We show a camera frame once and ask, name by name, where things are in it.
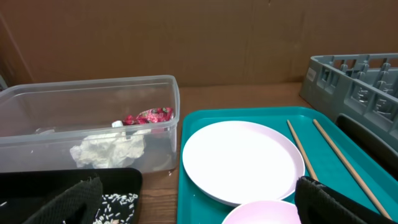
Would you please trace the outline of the pile of rice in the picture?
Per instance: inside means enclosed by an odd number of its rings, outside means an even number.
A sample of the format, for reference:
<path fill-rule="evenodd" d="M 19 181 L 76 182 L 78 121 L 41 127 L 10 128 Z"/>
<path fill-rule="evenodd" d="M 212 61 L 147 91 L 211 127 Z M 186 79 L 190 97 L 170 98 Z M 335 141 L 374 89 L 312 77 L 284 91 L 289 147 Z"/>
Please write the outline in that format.
<path fill-rule="evenodd" d="M 89 224 L 136 224 L 139 220 L 139 194 L 103 194 Z"/>

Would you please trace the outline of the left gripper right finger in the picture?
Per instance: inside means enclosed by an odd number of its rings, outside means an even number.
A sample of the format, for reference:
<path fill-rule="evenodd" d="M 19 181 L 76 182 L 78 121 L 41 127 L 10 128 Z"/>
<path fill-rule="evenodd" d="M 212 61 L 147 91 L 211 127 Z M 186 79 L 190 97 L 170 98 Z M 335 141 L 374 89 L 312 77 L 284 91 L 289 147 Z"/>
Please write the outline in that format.
<path fill-rule="evenodd" d="M 397 224 L 308 176 L 296 182 L 294 200 L 302 224 Z"/>

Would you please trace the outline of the wooden chopstick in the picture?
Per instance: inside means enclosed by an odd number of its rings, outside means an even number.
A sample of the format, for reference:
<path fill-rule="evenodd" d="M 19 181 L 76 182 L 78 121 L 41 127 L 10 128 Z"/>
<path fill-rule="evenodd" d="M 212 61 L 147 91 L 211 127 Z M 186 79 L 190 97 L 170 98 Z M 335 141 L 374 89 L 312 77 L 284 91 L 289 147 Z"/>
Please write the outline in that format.
<path fill-rule="evenodd" d="M 298 149 L 299 149 L 299 151 L 300 151 L 300 153 L 301 153 L 301 155 L 303 157 L 305 166 L 306 166 L 306 168 L 308 170 L 308 173 L 310 174 L 310 177 L 312 179 L 318 181 L 318 177 L 317 177 L 317 175 L 316 175 L 316 173 L 315 173 L 315 171 L 314 171 L 314 169 L 313 169 L 313 167 L 312 167 L 312 165 L 311 165 L 311 163 L 310 163 L 310 161 L 308 159 L 307 153 L 305 152 L 305 149 L 303 148 L 302 143 L 301 143 L 297 133 L 295 132 L 295 129 L 292 126 L 292 123 L 289 120 L 287 120 L 287 125 L 288 125 L 288 127 L 290 129 L 290 132 L 291 132 L 291 134 L 293 136 L 293 139 L 294 139 L 294 141 L 295 141 L 295 143 L 296 143 L 296 145 L 297 145 L 297 147 L 298 147 Z"/>
<path fill-rule="evenodd" d="M 340 151 L 338 146 L 333 142 L 331 137 L 329 137 L 329 135 L 326 133 L 326 131 L 322 128 L 320 123 L 316 119 L 313 120 L 313 123 L 316 126 L 316 128 L 318 129 L 318 131 L 320 132 L 320 134 L 325 138 L 326 142 L 330 145 L 330 147 L 332 148 L 334 153 L 338 156 L 340 161 L 346 167 L 348 172 L 351 174 L 351 176 L 354 178 L 354 180 L 357 182 L 357 184 L 361 187 L 363 192 L 368 196 L 370 201 L 372 201 L 373 205 L 377 208 L 379 213 L 382 216 L 392 220 L 391 216 L 388 214 L 386 209 L 382 206 L 382 204 L 377 199 L 377 197 L 373 194 L 372 190 L 366 185 L 365 181 L 361 178 L 361 176 L 357 173 L 355 168 L 350 164 L 350 162 L 347 160 L 347 158 L 343 155 L 343 153 Z"/>

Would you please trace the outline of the white tissue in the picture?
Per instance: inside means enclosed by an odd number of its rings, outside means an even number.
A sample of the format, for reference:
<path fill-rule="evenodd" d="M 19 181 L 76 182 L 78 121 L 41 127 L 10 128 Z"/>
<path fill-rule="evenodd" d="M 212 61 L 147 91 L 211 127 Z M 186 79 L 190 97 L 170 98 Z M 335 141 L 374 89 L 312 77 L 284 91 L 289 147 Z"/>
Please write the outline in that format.
<path fill-rule="evenodd" d="M 84 138 L 81 144 L 73 146 L 70 154 L 79 168 L 127 167 L 144 155 L 144 135 L 149 133 L 149 129 L 144 129 L 131 133 L 123 131 L 90 135 Z"/>

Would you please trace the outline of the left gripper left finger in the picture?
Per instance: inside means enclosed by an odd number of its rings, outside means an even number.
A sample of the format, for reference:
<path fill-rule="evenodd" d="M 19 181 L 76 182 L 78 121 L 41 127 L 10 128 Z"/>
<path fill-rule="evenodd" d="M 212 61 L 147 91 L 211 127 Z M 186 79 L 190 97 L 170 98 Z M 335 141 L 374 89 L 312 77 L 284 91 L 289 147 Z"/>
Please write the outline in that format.
<path fill-rule="evenodd" d="M 41 207 L 24 224 L 93 223 L 102 193 L 100 178 L 81 181 Z"/>

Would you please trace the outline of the small pink bowl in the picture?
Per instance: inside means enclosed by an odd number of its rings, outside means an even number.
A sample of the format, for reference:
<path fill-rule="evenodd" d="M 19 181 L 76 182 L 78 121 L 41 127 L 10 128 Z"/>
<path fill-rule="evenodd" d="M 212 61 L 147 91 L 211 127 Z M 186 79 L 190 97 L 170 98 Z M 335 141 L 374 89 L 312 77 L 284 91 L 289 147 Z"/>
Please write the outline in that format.
<path fill-rule="evenodd" d="M 301 224 L 297 207 L 280 200 L 263 200 L 234 208 L 222 224 Z"/>

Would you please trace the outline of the red snack wrapper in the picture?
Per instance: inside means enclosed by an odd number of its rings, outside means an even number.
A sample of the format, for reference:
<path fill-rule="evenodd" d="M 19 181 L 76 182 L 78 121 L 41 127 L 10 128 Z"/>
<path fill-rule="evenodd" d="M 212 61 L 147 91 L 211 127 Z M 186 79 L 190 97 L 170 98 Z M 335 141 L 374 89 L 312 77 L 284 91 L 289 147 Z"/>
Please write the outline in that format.
<path fill-rule="evenodd" d="M 169 107 L 152 108 L 139 113 L 137 116 L 128 115 L 123 121 L 123 125 L 138 125 L 148 123 L 161 123 L 174 118 L 174 109 Z"/>

